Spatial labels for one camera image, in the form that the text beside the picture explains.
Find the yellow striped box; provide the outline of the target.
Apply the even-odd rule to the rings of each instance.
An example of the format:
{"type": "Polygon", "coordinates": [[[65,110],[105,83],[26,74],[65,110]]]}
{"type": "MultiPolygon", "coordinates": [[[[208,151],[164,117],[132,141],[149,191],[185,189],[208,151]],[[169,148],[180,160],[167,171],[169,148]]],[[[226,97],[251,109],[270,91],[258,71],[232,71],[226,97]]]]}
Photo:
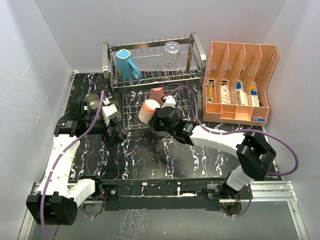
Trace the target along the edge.
{"type": "Polygon", "coordinates": [[[208,103],[215,103],[215,85],[213,80],[208,80],[206,84],[206,101],[208,103]]]}

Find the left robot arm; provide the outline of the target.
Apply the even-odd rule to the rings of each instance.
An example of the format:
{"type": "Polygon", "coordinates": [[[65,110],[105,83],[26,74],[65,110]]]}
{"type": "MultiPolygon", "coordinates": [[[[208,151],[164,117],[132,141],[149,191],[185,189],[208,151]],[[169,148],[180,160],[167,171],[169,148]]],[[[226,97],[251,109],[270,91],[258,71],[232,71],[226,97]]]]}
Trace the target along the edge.
{"type": "Polygon", "coordinates": [[[91,198],[106,201],[100,177],[80,177],[68,187],[69,175],[81,139],[101,135],[106,147],[122,141],[120,112],[115,104],[104,100],[101,109],[93,110],[87,101],[74,101],[58,121],[53,132],[53,147],[43,180],[34,194],[26,199],[27,209],[38,225],[72,225],[78,207],[91,198]]]}

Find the dusty pink tumbler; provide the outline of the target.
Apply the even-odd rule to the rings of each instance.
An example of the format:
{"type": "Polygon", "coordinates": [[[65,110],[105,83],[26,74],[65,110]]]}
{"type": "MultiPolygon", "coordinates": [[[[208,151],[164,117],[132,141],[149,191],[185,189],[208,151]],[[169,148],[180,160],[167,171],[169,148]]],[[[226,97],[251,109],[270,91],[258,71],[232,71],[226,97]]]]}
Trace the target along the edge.
{"type": "Polygon", "coordinates": [[[151,100],[155,100],[158,103],[162,104],[162,97],[164,95],[164,88],[163,87],[156,87],[156,88],[152,88],[150,89],[149,92],[149,99],[151,100]]]}

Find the steel two-tier dish rack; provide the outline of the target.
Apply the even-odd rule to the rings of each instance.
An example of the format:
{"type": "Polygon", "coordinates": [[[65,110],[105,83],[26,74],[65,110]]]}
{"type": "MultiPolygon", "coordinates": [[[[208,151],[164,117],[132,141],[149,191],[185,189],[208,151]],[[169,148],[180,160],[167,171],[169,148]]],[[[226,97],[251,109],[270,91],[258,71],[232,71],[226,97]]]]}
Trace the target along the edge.
{"type": "Polygon", "coordinates": [[[149,126],[141,122],[138,112],[149,97],[150,89],[163,88],[165,93],[179,86],[174,96],[178,112],[187,120],[202,113],[202,83],[207,66],[207,57],[196,32],[189,37],[174,38],[181,46],[182,64],[178,70],[166,71],[162,67],[164,46],[170,39],[146,40],[145,42],[110,45],[102,44],[102,72],[112,100],[120,112],[126,132],[140,132],[149,126]],[[129,50],[142,74],[141,79],[124,81],[116,74],[116,53],[129,50]]]}

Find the orange plastic file organizer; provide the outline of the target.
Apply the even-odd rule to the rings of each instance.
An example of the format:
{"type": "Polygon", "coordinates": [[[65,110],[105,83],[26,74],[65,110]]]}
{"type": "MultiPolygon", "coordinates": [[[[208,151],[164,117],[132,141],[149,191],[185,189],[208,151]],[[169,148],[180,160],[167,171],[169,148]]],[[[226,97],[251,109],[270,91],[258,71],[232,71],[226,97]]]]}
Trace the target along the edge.
{"type": "Polygon", "coordinates": [[[279,60],[276,45],[213,41],[202,85],[206,122],[264,126],[267,87],[279,60]]]}

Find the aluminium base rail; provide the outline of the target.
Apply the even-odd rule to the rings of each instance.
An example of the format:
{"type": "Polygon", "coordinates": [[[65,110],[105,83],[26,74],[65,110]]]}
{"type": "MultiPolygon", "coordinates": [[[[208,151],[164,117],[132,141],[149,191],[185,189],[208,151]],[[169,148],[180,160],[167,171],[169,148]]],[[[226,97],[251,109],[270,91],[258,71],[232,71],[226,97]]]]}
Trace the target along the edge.
{"type": "Polygon", "coordinates": [[[306,240],[290,181],[256,181],[240,199],[213,195],[220,179],[106,180],[107,201],[84,202],[50,240],[306,240]]]}

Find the peach handled mug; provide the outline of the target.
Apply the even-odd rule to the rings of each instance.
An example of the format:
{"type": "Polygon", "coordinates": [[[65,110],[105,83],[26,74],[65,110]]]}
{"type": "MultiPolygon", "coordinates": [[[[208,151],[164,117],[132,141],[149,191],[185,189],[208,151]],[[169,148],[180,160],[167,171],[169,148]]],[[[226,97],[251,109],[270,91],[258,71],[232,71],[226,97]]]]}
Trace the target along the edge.
{"type": "Polygon", "coordinates": [[[138,113],[138,118],[139,120],[144,123],[144,124],[148,124],[148,122],[152,119],[155,110],[157,108],[160,108],[160,104],[153,100],[153,99],[147,99],[142,107],[140,108],[140,111],[138,113]]]}

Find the blue white box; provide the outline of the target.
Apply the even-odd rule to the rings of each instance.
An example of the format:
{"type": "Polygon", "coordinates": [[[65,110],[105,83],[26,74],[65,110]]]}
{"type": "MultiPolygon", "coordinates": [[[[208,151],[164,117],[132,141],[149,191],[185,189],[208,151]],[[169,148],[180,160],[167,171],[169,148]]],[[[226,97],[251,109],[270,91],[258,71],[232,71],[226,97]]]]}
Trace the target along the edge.
{"type": "MultiPolygon", "coordinates": [[[[242,81],[237,82],[235,89],[236,89],[237,104],[241,105],[241,106],[249,106],[249,96],[244,91],[242,81]]],[[[259,100],[259,95],[258,95],[258,87],[255,82],[250,87],[250,96],[251,96],[252,106],[259,107],[260,100],[259,100]]]]}

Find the cream and brown steel cup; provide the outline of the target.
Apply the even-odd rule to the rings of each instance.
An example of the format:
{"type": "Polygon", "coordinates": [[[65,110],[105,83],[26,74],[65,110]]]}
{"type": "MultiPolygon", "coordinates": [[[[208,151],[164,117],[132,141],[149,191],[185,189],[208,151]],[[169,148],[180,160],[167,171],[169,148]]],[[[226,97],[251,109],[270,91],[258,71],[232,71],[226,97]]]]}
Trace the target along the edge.
{"type": "Polygon", "coordinates": [[[99,108],[100,99],[96,94],[89,94],[84,99],[85,102],[88,103],[88,106],[91,111],[96,112],[99,108]]]}

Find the white medicine box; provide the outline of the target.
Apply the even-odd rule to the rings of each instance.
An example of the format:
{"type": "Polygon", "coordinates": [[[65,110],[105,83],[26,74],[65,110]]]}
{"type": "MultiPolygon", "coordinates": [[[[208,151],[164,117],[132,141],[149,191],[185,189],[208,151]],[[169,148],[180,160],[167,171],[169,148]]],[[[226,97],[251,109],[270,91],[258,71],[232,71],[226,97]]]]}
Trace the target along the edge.
{"type": "Polygon", "coordinates": [[[221,103],[222,104],[231,104],[231,94],[229,90],[229,86],[227,84],[223,84],[220,88],[221,94],[221,103]]]}

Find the clear glass cup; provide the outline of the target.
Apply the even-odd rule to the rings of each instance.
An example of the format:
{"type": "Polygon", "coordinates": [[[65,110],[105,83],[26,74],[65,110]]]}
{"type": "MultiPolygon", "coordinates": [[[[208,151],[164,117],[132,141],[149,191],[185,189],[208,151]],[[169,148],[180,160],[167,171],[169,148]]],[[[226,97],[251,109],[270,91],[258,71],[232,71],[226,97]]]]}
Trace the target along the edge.
{"type": "Polygon", "coordinates": [[[178,42],[170,41],[165,44],[162,67],[166,71],[176,71],[181,67],[181,46],[178,42]]]}

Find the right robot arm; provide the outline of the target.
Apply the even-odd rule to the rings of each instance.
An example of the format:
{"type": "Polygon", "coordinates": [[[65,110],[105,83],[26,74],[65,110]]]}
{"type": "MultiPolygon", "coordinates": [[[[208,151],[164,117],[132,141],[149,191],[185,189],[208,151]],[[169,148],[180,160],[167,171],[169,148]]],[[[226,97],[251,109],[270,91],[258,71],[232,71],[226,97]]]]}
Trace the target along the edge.
{"type": "Polygon", "coordinates": [[[158,108],[148,122],[156,132],[167,132],[181,144],[218,149],[238,158],[239,165],[224,182],[209,193],[233,199],[253,181],[263,181],[276,157],[276,151],[257,132],[227,134],[183,120],[170,106],[158,108]]]}

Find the small blue cap item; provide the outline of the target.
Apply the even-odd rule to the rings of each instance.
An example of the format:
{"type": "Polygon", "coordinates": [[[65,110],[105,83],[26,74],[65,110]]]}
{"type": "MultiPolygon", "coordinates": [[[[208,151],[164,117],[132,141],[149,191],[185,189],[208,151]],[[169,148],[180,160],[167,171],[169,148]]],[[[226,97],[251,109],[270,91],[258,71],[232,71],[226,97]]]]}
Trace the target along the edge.
{"type": "Polygon", "coordinates": [[[265,122],[264,118],[257,117],[257,116],[252,116],[251,120],[255,122],[265,122]]]}

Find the blue handled mug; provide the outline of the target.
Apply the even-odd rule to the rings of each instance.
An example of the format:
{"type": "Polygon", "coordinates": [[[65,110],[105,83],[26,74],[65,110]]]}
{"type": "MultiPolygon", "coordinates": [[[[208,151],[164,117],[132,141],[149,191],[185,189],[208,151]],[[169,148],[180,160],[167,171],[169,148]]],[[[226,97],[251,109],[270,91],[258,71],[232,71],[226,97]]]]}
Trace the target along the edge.
{"type": "Polygon", "coordinates": [[[135,64],[132,53],[127,49],[121,49],[115,58],[116,75],[123,81],[134,81],[142,78],[138,66],[135,64]]]}

